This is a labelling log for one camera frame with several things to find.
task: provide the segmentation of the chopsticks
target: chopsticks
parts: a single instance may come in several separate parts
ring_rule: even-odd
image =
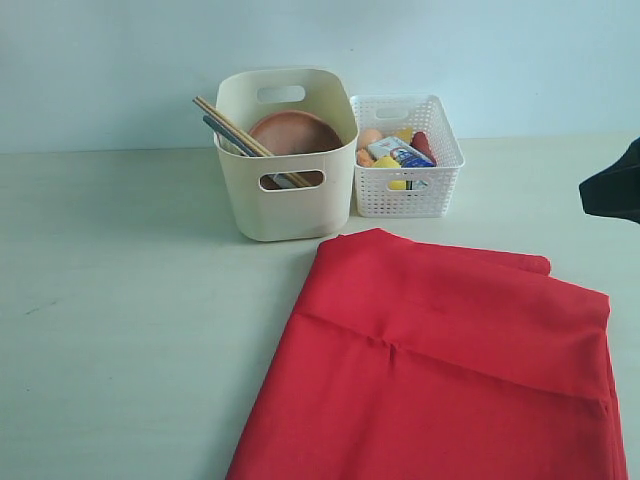
[[[193,99],[193,103],[204,110],[207,115],[203,117],[204,122],[214,131],[225,137],[234,144],[244,155],[250,157],[272,157],[273,154],[261,145],[255,138],[247,132],[238,128],[231,122],[222,112],[207,102],[204,98],[197,96]],[[312,187],[313,185],[307,181],[299,173],[290,172],[282,173],[297,188]]]

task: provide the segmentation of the wooden chopstick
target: wooden chopstick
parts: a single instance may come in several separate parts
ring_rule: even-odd
[[[222,112],[216,109],[213,105],[207,102],[204,98],[197,96],[193,99],[193,102],[198,105],[202,110],[207,112],[218,122],[220,122],[227,130],[229,130],[234,136],[236,136],[243,144],[245,144],[251,151],[255,153],[257,157],[272,157],[273,154],[261,145],[255,138],[249,135],[247,132],[237,127],[231,122]],[[297,188],[312,187],[313,185],[299,173],[283,173],[284,177],[293,183]]]

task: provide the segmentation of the black object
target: black object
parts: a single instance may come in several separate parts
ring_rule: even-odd
[[[640,223],[640,138],[609,168],[580,184],[584,212]]]

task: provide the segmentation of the red cloth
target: red cloth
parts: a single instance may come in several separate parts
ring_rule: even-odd
[[[228,480],[627,479],[608,297],[543,257],[325,241]]]

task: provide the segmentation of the brown dish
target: brown dish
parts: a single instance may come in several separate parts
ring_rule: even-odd
[[[300,110],[283,110],[264,117],[249,131],[274,155],[328,152],[343,145],[329,124]]]

